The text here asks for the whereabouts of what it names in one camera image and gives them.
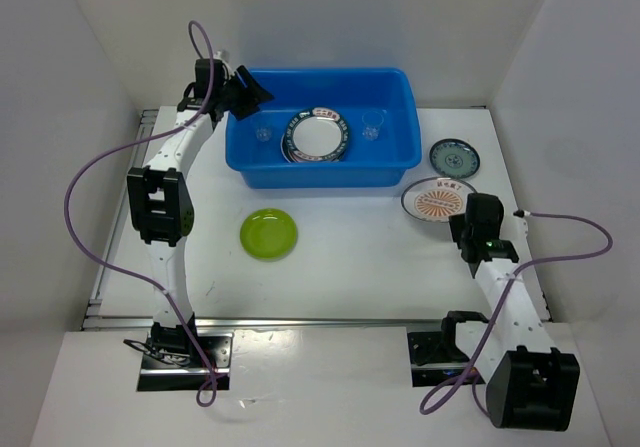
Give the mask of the small teal patterned plate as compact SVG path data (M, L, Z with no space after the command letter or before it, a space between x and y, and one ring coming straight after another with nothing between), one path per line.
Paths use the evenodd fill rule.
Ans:
M481 158L476 149L455 138L434 143L429 151L429 162L437 173L454 179L473 177L481 166Z

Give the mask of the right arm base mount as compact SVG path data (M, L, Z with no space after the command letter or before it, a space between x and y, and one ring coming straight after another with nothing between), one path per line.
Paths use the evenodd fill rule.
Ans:
M432 387L460 375L469 357L455 346L455 334L436 323L406 327L413 387Z

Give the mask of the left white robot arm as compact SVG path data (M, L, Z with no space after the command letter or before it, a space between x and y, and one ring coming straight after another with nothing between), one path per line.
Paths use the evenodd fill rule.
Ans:
M245 66L231 72L219 59L198 60L174 128L144 166L127 174L131 222L147 247L155 288L147 349L164 363L189 366L200 352L186 285L186 240L195 223L188 172L226 113L243 120L273 99Z

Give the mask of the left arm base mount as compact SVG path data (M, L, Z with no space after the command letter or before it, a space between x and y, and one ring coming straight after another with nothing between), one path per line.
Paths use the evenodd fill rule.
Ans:
M150 339L125 339L123 343L142 354L137 384L140 392L197 391L209 379L209 369L190 342L190 353L152 347ZM228 390L233 335L201 336L199 344L215 370L217 389Z

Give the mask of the orange sunburst plate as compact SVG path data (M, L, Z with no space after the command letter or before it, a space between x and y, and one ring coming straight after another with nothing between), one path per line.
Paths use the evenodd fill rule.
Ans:
M410 184L401 195L403 210L425 222L448 222L463 214L467 197L476 193L469 183L448 177L431 177Z

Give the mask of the white plate red green rim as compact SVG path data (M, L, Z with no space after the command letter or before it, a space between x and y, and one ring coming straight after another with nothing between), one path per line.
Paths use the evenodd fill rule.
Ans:
M296 155L294 155L294 153L292 153L292 151L287 147L284 136L281 139L281 153L283 155L283 157L285 158L286 161L290 162L290 163L313 163L313 162L320 162L320 161L311 161L311 160L307 160L307 159L303 159L300 158ZM343 157L344 157L345 153L343 153L342 155L340 155L339 157L333 158L333 159L329 159L328 161L330 162L340 162L342 161Z

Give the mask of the green plastic plate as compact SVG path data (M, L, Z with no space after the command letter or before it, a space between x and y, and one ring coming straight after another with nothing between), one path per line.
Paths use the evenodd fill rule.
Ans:
M264 208L244 219L239 239L249 256L262 261L276 261L293 251L298 240L298 228L287 212Z

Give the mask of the white plate dark lettered rim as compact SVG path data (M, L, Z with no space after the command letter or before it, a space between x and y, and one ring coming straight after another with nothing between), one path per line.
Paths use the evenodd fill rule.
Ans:
M351 132L345 118L326 107L312 107L297 112L284 131L287 147L294 155L320 162L346 153Z

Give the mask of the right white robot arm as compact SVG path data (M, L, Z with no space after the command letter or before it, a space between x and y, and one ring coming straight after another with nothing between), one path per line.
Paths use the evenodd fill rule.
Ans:
M439 349L465 356L485 381L485 404L497 428L562 432L571 421L580 367L551 339L518 273L513 244L500 237L504 207L491 194L471 193L449 219L453 242L492 314L451 311Z

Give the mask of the clear plastic cup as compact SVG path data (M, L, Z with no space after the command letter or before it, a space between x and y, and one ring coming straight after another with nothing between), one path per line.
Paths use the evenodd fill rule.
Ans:
M259 126L255 128L255 135L259 142L269 142L273 136L272 129L269 126Z
M362 135L368 141L376 141L384 125L384 115L378 110L369 110L362 115Z

